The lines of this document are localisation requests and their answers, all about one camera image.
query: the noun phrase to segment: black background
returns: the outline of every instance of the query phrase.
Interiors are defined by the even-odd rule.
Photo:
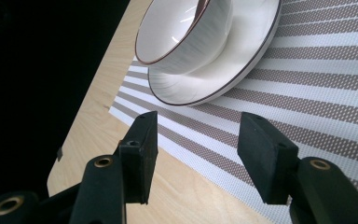
[[[48,174],[129,0],[0,0],[0,194]]]

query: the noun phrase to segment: wooden table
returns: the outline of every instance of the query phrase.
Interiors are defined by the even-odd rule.
[[[112,154],[130,128],[108,110],[134,56],[151,0],[131,0],[89,86],[48,177],[52,196],[79,183],[86,163]],[[159,148],[148,205],[127,204],[128,223],[270,223],[253,209]]]

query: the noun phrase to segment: saucer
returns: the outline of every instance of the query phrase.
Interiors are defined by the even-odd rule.
[[[255,67],[271,42],[281,15],[281,0],[234,0],[227,43],[211,63],[187,74],[154,74],[153,94],[167,105],[199,105],[237,85]]]

